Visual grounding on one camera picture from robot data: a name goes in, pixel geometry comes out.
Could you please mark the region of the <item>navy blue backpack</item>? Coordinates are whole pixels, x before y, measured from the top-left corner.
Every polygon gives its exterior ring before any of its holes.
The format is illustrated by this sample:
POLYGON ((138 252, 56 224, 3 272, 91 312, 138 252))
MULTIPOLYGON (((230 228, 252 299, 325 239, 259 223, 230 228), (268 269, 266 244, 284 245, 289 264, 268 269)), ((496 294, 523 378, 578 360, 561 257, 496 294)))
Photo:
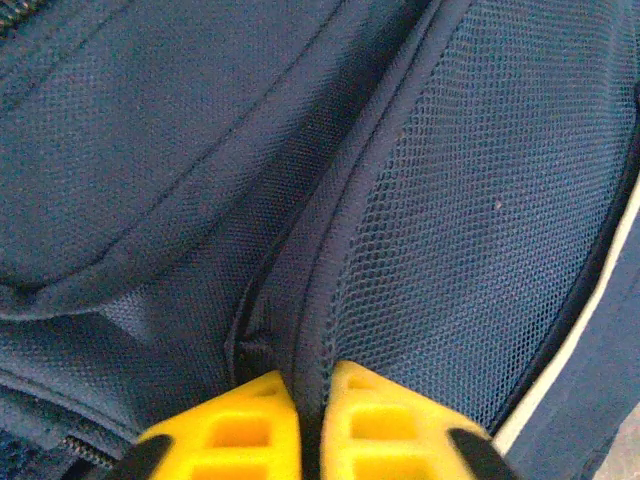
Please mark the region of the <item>navy blue backpack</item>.
POLYGON ((640 0, 0 0, 0 480, 344 360, 595 480, 639 208, 640 0))

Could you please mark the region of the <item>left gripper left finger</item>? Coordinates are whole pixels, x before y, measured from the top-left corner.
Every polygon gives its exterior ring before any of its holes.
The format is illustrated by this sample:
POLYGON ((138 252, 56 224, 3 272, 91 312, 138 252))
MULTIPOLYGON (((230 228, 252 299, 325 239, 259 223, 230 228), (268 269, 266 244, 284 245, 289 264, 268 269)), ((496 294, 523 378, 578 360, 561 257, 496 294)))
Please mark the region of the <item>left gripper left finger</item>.
POLYGON ((298 415, 272 371, 144 432, 112 480, 300 480, 298 415))

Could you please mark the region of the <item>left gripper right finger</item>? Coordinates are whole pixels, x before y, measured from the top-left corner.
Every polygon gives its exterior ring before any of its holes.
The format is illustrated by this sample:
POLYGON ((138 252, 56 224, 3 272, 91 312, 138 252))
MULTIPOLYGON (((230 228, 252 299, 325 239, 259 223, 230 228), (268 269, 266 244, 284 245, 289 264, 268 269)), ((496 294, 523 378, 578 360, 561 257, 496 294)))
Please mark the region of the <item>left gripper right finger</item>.
POLYGON ((336 364, 322 480, 520 480, 466 416, 354 362, 336 364))

